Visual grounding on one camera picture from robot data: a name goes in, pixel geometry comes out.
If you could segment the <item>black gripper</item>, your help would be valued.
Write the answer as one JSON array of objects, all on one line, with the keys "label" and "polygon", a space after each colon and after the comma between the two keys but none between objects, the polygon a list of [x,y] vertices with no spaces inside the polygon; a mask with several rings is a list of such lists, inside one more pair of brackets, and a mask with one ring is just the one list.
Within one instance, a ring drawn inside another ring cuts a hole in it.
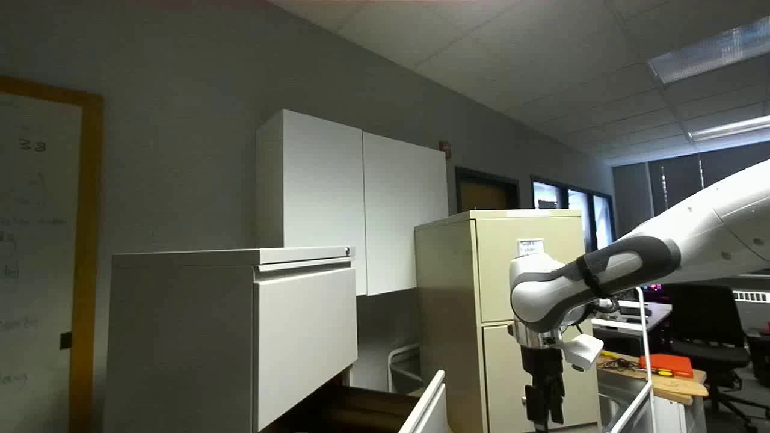
[{"label": "black gripper", "polygon": [[526,418],[533,425],[547,425],[562,420],[562,357],[558,348],[520,348],[522,367],[532,378],[523,386]]}]

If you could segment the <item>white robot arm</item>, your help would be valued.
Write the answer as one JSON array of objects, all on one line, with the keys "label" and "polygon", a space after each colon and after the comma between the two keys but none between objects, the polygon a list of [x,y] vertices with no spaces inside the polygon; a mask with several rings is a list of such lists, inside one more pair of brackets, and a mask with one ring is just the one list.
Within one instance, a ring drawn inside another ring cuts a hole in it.
[{"label": "white robot arm", "polygon": [[639,283],[713,281],[770,267],[770,160],[752,163],[680,199],[642,222],[606,247],[569,261],[551,254],[526,254],[510,261],[508,332],[520,343],[526,418],[535,433],[562,420],[568,357],[578,371],[590,367],[602,342],[562,330],[586,320],[599,301]]}]

